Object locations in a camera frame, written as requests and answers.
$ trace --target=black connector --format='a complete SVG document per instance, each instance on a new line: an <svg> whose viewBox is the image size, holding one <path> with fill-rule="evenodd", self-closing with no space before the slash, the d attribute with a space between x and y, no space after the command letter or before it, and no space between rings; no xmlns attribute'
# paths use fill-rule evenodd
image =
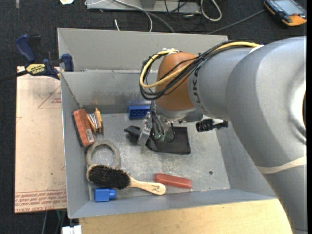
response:
<svg viewBox="0 0 312 234"><path fill-rule="evenodd" d="M200 133L210 131L214 128L219 130L226 127L229 127L229 123L227 121L214 125L214 121L212 119L204 119L196 123L196 129Z"/></svg>

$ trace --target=red eraser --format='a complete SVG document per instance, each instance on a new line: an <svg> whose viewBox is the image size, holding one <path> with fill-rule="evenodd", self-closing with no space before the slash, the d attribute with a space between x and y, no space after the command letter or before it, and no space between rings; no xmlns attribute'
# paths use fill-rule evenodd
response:
<svg viewBox="0 0 312 234"><path fill-rule="evenodd" d="M191 189L192 188L192 180L184 177L177 177L167 174L155 174L154 175L154 181L157 183L162 183L164 185L170 185L174 187L180 187L180 188L186 188Z"/></svg>

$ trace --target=wooden brush handle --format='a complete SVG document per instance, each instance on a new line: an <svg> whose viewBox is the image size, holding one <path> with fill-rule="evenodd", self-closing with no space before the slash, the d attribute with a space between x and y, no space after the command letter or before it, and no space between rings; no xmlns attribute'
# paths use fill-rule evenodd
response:
<svg viewBox="0 0 312 234"><path fill-rule="evenodd" d="M134 178L130 178L129 187L140 188L156 195L163 195L166 192L166 187L163 184L137 181Z"/></svg>

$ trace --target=black carpet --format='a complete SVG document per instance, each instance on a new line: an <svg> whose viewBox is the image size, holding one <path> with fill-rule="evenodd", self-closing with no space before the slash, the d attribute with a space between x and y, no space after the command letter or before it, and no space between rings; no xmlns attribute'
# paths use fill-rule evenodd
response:
<svg viewBox="0 0 312 234"><path fill-rule="evenodd" d="M207 34L240 21L264 9L264 0L217 0L223 13L219 22L203 20L194 30L196 34ZM307 8L307 0L296 0ZM85 0L75 0L74 4L62 5L59 0L0 0L0 78L12 75L17 66L25 65L26 59L15 48L15 40L23 35L41 35L39 59L51 52L52 59L58 56L57 28L86 28L116 30L117 19L120 30L148 31L146 15L138 11L90 11ZM177 15L157 13L177 33L189 33L195 24L190 19ZM160 21L154 19L154 32L169 32ZM261 12L240 24L213 33L227 35L229 39L248 39L258 43L270 43L307 34L307 25L284 27L276 22L268 11ZM45 213L14 214L14 170L15 170L15 108L16 81L0 83L0 233L39 234ZM55 212L47 215L47 232L54 233L58 224Z"/></svg>

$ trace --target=bin floor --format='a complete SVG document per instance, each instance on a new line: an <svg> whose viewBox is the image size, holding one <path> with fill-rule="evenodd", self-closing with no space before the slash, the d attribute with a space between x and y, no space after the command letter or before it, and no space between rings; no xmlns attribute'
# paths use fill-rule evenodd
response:
<svg viewBox="0 0 312 234"><path fill-rule="evenodd" d="M130 125L141 126L142 119L128 118L127 114L102 114L103 134L96 134L96 139L105 139L114 143L121 156L121 169L136 180L152 182L156 173L189 178L193 181L192 189L167 186L166 194L189 191L207 191L229 188L221 148L215 131L198 133L195 122L178 124L187 127L191 153L177 155L157 153L148 147L141 150L136 142L129 138L124 129ZM94 153L93 162L109 165L112 153L106 148L99 148ZM89 184L90 199L93 199L94 185ZM137 188L117 190L117 196L134 197L150 195Z"/></svg>

